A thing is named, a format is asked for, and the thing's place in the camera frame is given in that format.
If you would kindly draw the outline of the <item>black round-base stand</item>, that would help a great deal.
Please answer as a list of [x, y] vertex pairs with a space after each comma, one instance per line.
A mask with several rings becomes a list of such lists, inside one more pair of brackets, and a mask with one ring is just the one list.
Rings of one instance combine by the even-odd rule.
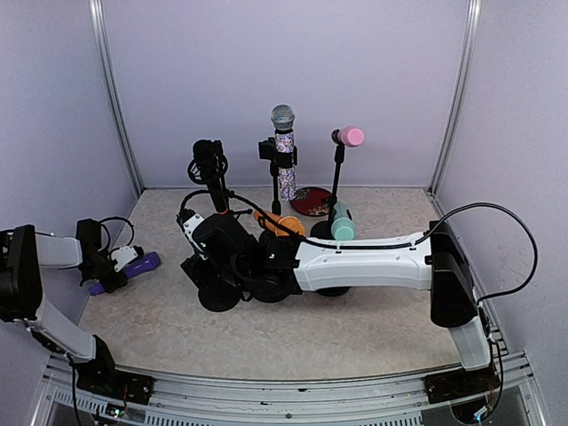
[[339, 297], [345, 295], [350, 289], [350, 287], [322, 288], [318, 289], [317, 293], [326, 297]]
[[242, 292], [233, 286], [200, 288], [198, 299], [202, 307], [210, 312], [227, 312], [241, 300]]
[[289, 295], [290, 240], [264, 230], [260, 234], [259, 242], [263, 254], [256, 275], [260, 280], [260, 289], [255, 298], [264, 303], [277, 303]]

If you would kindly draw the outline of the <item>purple microphone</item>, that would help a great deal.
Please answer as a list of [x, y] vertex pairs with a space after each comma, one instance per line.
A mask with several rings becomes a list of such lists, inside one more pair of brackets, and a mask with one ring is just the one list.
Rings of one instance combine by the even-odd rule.
[[147, 253], [139, 260], [127, 264], [122, 270], [106, 279], [105, 283], [96, 280], [95, 284], [89, 288], [89, 294], [90, 296], [99, 296], [104, 293], [113, 293], [128, 285], [130, 280], [157, 269], [161, 264], [162, 261], [157, 252]]

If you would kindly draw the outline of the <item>orange microphone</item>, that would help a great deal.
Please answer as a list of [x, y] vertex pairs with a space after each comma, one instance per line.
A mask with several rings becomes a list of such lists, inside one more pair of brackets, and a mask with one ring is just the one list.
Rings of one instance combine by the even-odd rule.
[[273, 233], [276, 237], [288, 237], [291, 233], [305, 236], [305, 227], [297, 217], [282, 217], [273, 213], [262, 215], [255, 210], [254, 218], [261, 228]]

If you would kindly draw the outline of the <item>teal microphone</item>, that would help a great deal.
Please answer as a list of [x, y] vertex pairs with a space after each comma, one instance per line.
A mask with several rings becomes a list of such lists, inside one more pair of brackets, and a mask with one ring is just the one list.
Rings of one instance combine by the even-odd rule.
[[350, 241], [356, 236], [356, 225], [348, 206], [338, 201], [333, 207], [330, 232], [337, 241]]

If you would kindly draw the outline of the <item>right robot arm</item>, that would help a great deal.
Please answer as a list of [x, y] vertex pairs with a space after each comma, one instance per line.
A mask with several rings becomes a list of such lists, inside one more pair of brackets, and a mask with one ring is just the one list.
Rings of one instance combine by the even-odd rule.
[[181, 267], [205, 309], [226, 312], [241, 300], [274, 304], [307, 292], [341, 296], [350, 288], [427, 291], [430, 320], [449, 331], [461, 362], [456, 371], [426, 377], [429, 402], [502, 389], [502, 362], [493, 352], [488, 319], [448, 226], [433, 221], [426, 233], [332, 241], [306, 238], [265, 215], [260, 220], [265, 233], [257, 239], [229, 213], [177, 214], [194, 251]]

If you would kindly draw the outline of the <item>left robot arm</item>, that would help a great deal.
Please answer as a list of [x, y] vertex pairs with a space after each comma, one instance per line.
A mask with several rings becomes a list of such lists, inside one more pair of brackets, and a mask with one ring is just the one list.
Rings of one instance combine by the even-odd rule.
[[161, 259], [140, 246], [110, 248], [103, 221], [78, 221], [75, 236], [57, 237], [23, 225], [1, 233], [1, 320], [20, 323], [46, 349], [67, 358], [75, 386], [123, 403], [146, 405], [154, 379], [117, 368], [102, 338], [80, 329], [47, 298], [41, 271], [76, 269], [91, 295], [109, 294], [156, 269]]

